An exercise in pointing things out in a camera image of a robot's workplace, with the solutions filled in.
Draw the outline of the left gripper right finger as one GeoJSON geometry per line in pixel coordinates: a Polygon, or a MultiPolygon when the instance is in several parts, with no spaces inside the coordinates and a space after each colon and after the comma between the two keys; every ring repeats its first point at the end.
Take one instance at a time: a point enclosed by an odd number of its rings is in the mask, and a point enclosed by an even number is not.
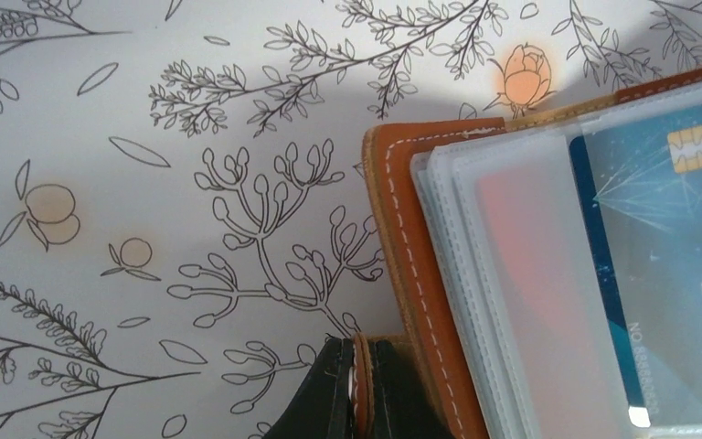
{"type": "Polygon", "coordinates": [[[388,340],[370,345],[374,438],[440,439],[452,433],[431,408],[417,371],[388,340]]]}

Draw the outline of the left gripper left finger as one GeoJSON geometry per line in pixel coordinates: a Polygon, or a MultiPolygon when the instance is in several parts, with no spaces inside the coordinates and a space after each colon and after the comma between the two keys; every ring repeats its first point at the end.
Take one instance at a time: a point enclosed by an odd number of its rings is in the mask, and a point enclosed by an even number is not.
{"type": "Polygon", "coordinates": [[[352,438],[350,385],[353,360],[351,339],[329,339],[264,439],[352,438]]]}

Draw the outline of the red VIP card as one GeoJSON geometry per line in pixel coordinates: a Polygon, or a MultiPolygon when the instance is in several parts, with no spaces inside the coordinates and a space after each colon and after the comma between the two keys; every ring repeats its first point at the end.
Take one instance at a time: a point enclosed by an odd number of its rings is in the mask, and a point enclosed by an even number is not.
{"type": "Polygon", "coordinates": [[[529,378],[571,390],[580,377],[584,317],[557,206],[541,173],[493,172],[475,184],[511,327],[529,378]]]}

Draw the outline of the brown leather card holder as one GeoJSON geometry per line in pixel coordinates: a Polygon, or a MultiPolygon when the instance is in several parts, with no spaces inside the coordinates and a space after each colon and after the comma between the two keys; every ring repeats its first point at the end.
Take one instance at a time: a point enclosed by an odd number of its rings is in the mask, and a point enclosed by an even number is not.
{"type": "Polygon", "coordinates": [[[388,123],[367,190],[458,438],[702,438],[702,68],[507,121],[388,123]]]}

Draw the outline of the blue card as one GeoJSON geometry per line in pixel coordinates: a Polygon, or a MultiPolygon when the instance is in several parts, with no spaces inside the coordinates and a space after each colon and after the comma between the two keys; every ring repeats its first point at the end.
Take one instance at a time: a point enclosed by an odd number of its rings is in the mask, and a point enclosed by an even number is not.
{"type": "Polygon", "coordinates": [[[652,427],[702,424],[702,104],[569,156],[627,401],[652,427]]]}

